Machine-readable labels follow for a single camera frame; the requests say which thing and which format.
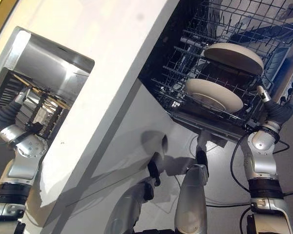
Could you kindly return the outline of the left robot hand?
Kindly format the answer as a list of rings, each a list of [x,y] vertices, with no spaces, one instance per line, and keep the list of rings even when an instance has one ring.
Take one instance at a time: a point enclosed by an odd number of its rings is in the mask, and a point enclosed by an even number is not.
[[[12,142],[25,133],[16,125],[16,117],[29,93],[30,88],[24,88],[10,103],[0,106],[0,137],[6,143]]]

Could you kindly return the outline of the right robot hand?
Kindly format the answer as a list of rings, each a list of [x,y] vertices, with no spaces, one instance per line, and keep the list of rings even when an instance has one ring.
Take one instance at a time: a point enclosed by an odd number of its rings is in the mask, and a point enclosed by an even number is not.
[[[282,125],[293,115],[293,83],[291,88],[288,89],[287,98],[282,97],[279,104],[272,100],[268,92],[262,86],[257,86],[257,92],[267,111],[267,117],[263,126],[279,132]]]

